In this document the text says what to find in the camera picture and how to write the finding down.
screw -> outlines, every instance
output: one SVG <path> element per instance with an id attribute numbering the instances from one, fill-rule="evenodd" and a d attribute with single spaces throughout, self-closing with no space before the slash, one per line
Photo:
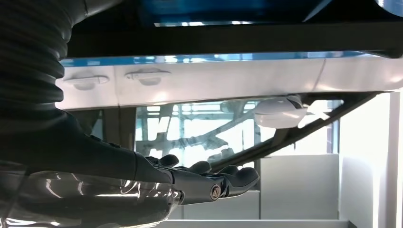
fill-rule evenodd
<path id="1" fill-rule="evenodd" d="M 211 188 L 210 197 L 211 197 L 212 200 L 216 200 L 216 199 L 218 199 L 218 197 L 220 197 L 220 195 L 221 195 L 221 188 L 220 188 L 220 186 L 215 184 Z"/>

